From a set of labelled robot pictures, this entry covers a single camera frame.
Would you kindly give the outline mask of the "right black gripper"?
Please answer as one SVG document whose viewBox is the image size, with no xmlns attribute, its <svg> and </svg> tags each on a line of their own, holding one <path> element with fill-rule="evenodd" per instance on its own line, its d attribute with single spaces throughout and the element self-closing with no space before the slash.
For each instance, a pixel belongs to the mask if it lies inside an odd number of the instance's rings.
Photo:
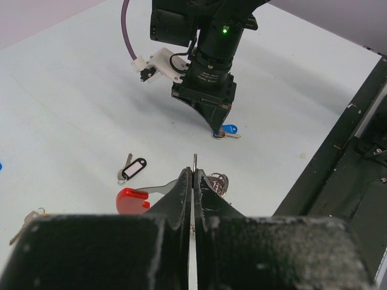
<svg viewBox="0 0 387 290">
<path fill-rule="evenodd" d="M 171 55 L 172 69 L 181 74 L 174 82 L 172 96 L 194 109 L 218 135 L 235 98 L 236 83 L 231 75 L 235 48 L 195 48 Z"/>
</svg>

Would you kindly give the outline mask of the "red-handled metal key holder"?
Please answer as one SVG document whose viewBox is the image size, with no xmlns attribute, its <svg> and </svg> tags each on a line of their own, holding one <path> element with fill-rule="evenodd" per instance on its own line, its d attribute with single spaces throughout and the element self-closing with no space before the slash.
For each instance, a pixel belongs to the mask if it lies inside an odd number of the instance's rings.
<svg viewBox="0 0 387 290">
<path fill-rule="evenodd" d="M 229 187 L 229 179 L 221 173 L 211 173 L 207 178 L 215 192 L 222 198 L 225 197 Z M 143 214 L 151 207 L 148 201 L 149 195 L 159 193 L 166 195 L 177 183 L 177 180 L 172 180 L 169 183 L 155 187 L 143 188 L 124 188 L 119 191 L 115 199 L 115 206 L 118 214 Z"/>
</svg>

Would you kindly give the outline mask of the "key with black tag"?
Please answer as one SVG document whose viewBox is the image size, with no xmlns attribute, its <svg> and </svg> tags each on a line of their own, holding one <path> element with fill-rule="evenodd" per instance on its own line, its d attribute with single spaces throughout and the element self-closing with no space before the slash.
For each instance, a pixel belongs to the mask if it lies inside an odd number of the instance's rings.
<svg viewBox="0 0 387 290">
<path fill-rule="evenodd" d="M 117 173 L 117 183 L 122 185 L 139 174 L 147 166 L 144 158 L 133 159 L 133 154 L 129 153 L 125 166 Z"/>
</svg>

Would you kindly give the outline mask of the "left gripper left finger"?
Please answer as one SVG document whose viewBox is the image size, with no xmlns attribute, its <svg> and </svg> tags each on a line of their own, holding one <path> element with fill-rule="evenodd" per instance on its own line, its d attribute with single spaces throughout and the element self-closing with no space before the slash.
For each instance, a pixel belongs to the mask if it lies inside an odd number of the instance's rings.
<svg viewBox="0 0 387 290">
<path fill-rule="evenodd" d="M 2 289 L 187 289 L 192 172 L 143 214 L 47 215 L 31 221 Z"/>
</svg>

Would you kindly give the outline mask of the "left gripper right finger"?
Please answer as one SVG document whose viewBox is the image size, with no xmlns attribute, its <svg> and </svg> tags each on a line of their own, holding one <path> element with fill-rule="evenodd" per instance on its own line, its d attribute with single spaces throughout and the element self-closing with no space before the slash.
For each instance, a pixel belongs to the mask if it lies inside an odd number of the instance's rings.
<svg viewBox="0 0 387 290">
<path fill-rule="evenodd" d="M 336 218 L 246 217 L 205 172 L 193 176 L 199 289 L 375 289 L 357 239 Z"/>
</svg>

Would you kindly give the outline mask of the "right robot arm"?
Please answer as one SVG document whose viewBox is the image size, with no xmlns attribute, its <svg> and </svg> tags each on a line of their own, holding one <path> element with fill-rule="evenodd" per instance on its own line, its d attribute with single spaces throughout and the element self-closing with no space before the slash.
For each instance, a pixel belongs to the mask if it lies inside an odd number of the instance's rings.
<svg viewBox="0 0 387 290">
<path fill-rule="evenodd" d="M 150 38 L 186 47 L 189 63 L 178 68 L 172 54 L 167 64 L 178 77 L 173 98 L 192 107 L 219 134 L 235 99 L 230 70 L 244 30 L 257 30 L 253 12 L 258 1 L 153 1 Z"/>
</svg>

